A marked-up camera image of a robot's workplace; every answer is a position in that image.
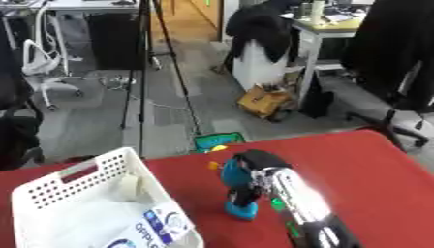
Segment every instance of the white plastic basket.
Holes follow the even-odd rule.
[[[85,171],[92,171],[79,177]],[[115,187],[128,172],[144,177],[145,201],[121,201]],[[17,248],[99,248],[160,202],[173,201],[132,148],[120,148],[14,189]],[[169,247],[199,247],[195,229]]]

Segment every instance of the tripod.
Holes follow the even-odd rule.
[[[152,45],[152,35],[151,35],[151,13],[150,13],[150,1],[152,1],[152,4],[154,5],[155,12],[157,14],[158,21],[160,22],[161,29],[163,30],[164,39],[167,44],[167,47],[169,49],[168,53],[162,53],[162,54],[156,54],[153,50]],[[187,108],[189,109],[191,118],[193,120],[193,124],[195,127],[195,134],[200,135],[201,130],[199,128],[198,119],[194,113],[190,98],[189,98],[189,92],[187,87],[185,86],[184,78],[181,74],[181,71],[179,69],[179,65],[176,59],[176,54],[173,49],[173,45],[171,43],[171,39],[169,37],[169,31],[166,27],[166,24],[163,20],[163,10],[161,8],[160,3],[158,0],[140,0],[139,3],[139,15],[137,17],[137,32],[135,37],[135,50],[137,55],[137,61],[139,61],[141,64],[141,75],[140,75],[140,110],[139,110],[139,155],[143,157],[143,124],[144,124],[144,103],[145,103],[145,84],[146,84],[146,69],[148,63],[151,65],[154,65],[157,69],[160,68],[160,63],[158,59],[156,58],[157,55],[169,55],[171,58],[171,61],[174,65],[175,72],[177,75],[177,78],[179,80],[179,83],[181,84],[182,93],[184,95],[184,99],[187,104]],[[131,99],[131,89],[133,84],[133,77],[134,77],[134,69],[131,69],[129,72],[128,77],[128,84],[127,84],[127,96],[125,98],[125,105],[122,115],[122,123],[121,123],[121,129],[125,129],[125,123],[129,108],[129,102]]]

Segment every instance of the black office chair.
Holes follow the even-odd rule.
[[[421,2],[433,6],[430,1]],[[418,32],[428,12],[423,11],[427,6],[416,5],[402,0],[376,1],[350,40],[341,60],[342,65],[355,75],[358,85],[391,105],[384,119],[355,112],[349,112],[348,119],[358,118],[367,122],[368,128],[384,134],[402,150],[404,148],[397,135],[417,139],[416,147],[423,147],[429,142],[427,137],[414,130],[392,124],[397,108],[403,103],[407,102],[408,108],[418,111],[412,108],[411,103],[408,104],[413,100],[400,90],[403,83],[412,87],[409,81],[412,77],[407,75],[418,61],[423,60],[419,56],[423,54],[421,50],[424,47],[418,44],[422,34]]]
[[[44,161],[37,137],[44,117],[32,102],[32,94],[0,21],[0,171],[17,169],[30,159]],[[25,108],[32,109],[34,116],[17,116]]]

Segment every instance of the red table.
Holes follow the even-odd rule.
[[[371,131],[260,141],[146,162],[195,222],[206,247],[291,247],[283,225],[264,200],[253,222],[236,220],[223,211],[227,189],[206,165],[211,160],[224,162],[248,148],[270,151],[293,163],[364,247],[433,247],[434,178]],[[14,187],[62,167],[0,173],[2,247],[14,247],[10,204]]]

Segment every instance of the green basket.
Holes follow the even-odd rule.
[[[198,136],[194,139],[197,152],[208,152],[217,145],[229,143],[244,143],[246,140],[239,132],[220,133],[207,136]]]

